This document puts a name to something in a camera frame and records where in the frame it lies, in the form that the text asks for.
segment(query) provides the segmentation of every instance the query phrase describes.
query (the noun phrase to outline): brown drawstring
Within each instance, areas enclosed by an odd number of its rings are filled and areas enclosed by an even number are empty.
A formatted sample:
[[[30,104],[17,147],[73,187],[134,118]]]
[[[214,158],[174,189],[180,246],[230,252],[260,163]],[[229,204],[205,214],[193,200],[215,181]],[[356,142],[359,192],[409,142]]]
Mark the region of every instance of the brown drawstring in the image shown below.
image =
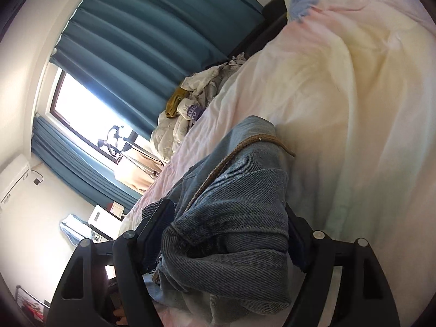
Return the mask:
[[[204,192],[204,190],[220,175],[220,173],[224,170],[224,168],[228,165],[230,160],[232,160],[233,157],[235,157],[242,149],[245,147],[254,144],[258,141],[265,141],[268,143],[273,143],[278,146],[280,146],[283,150],[285,150],[289,155],[292,157],[295,157],[295,154],[288,150],[286,146],[281,142],[280,139],[276,138],[274,135],[270,134],[258,134],[250,136],[249,138],[241,141],[231,153],[229,153],[223,160],[212,170],[212,172],[209,173],[206,180],[203,182],[203,184],[200,186],[200,188],[195,192],[194,196],[190,200],[189,204],[187,205],[185,211],[189,210],[189,208],[193,205],[193,203],[198,199],[198,197],[201,195],[201,193]]]

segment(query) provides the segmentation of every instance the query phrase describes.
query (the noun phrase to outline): window frame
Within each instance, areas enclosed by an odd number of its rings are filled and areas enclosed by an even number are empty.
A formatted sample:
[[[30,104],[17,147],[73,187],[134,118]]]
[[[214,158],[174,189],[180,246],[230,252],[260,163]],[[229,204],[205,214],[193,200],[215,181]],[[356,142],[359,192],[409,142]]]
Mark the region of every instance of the window frame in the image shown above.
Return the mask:
[[[65,76],[67,75],[67,72],[65,70],[62,70],[59,76],[59,79],[56,84],[56,88],[54,90],[52,103],[50,104],[50,114],[52,114],[64,127],[66,127],[69,131],[71,131],[74,135],[76,135],[80,140],[84,141],[87,145],[91,146],[94,150],[96,150],[98,153],[102,154],[107,159],[111,160],[113,163],[118,165],[121,158],[123,158],[123,155],[120,155],[117,159],[108,154],[106,151],[103,151],[102,149],[99,149],[99,147],[91,143],[88,139],[86,139],[82,134],[80,134],[77,130],[75,130],[68,122],[67,120],[58,112],[56,111],[56,104],[57,99],[59,98],[60,89],[62,88],[62,84],[64,82]],[[130,133],[129,139],[137,136],[137,134],[132,131]]]

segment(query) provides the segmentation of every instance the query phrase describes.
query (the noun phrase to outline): air conditioner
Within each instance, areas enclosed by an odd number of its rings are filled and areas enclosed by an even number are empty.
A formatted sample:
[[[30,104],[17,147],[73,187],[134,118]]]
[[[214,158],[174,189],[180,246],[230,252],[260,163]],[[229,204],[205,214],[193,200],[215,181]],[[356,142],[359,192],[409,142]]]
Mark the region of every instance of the air conditioner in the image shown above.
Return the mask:
[[[19,191],[23,182],[29,177],[30,171],[29,161],[20,154],[0,173],[0,212],[14,192]]]

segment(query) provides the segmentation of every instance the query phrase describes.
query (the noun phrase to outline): bed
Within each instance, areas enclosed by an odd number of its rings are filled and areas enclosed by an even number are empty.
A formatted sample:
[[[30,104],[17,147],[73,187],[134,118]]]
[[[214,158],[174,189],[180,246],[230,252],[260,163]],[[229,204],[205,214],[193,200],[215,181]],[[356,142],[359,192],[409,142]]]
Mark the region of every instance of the bed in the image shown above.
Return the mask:
[[[436,292],[436,27],[419,0],[294,2],[292,21],[227,81],[121,232],[256,115],[296,153],[294,212],[334,239],[367,238],[410,326]],[[232,327],[281,326],[288,313]],[[160,314],[167,327],[204,325]]]

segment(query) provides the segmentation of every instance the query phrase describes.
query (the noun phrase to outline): blue curtain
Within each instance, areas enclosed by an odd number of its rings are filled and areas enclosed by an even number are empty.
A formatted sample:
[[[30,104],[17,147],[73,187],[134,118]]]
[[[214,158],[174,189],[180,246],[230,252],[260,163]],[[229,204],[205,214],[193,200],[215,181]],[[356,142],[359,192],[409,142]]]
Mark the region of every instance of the blue curtain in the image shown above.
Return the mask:
[[[39,116],[33,120],[32,152],[92,205],[106,208],[116,201],[126,208],[127,214],[141,197],[117,181],[112,170]]]
[[[83,0],[51,62],[150,138],[177,85],[263,22],[256,0]]]

